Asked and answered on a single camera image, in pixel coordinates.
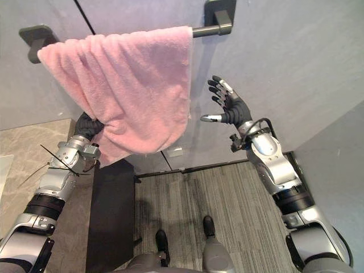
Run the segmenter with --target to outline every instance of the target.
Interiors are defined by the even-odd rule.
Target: towel
[[[192,29],[174,27],[67,40],[38,58],[92,119],[100,166],[163,150],[185,131],[191,86]]]

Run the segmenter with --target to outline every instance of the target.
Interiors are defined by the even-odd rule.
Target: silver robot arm
[[[208,81],[216,101],[223,109],[221,115],[205,115],[202,121],[234,124],[241,138],[232,135],[231,150],[246,150],[267,192],[282,213],[290,233],[286,238],[294,265],[303,272],[353,272],[350,249],[341,236],[315,205],[293,166],[282,154],[271,122],[253,122],[249,108],[239,95],[221,78]],[[265,121],[268,127],[261,128]]]
[[[1,240],[0,272],[43,272],[51,256],[54,241],[49,238],[80,175],[94,167],[100,157],[98,145],[90,140],[103,125],[90,130],[87,123],[97,122],[83,114],[73,137],[58,144],[58,152],[24,212]]]

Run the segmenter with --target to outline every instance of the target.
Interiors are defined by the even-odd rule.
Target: metal rod
[[[192,34],[194,38],[218,35],[219,33],[220,33],[220,26],[218,24],[215,26],[196,27],[192,29]]]

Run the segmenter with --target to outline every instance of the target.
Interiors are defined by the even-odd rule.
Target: wall outlet
[[[167,155],[169,158],[174,158],[176,156],[182,156],[183,155],[182,147],[177,146],[177,147],[168,148]]]

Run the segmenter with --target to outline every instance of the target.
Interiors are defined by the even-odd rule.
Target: towel bar bracket
[[[33,64],[39,64],[37,52],[42,47],[59,42],[53,31],[46,25],[26,27],[19,30],[20,37],[30,46],[28,59]]]
[[[205,3],[205,27],[194,28],[193,37],[230,34],[236,3],[236,0],[208,0]]]

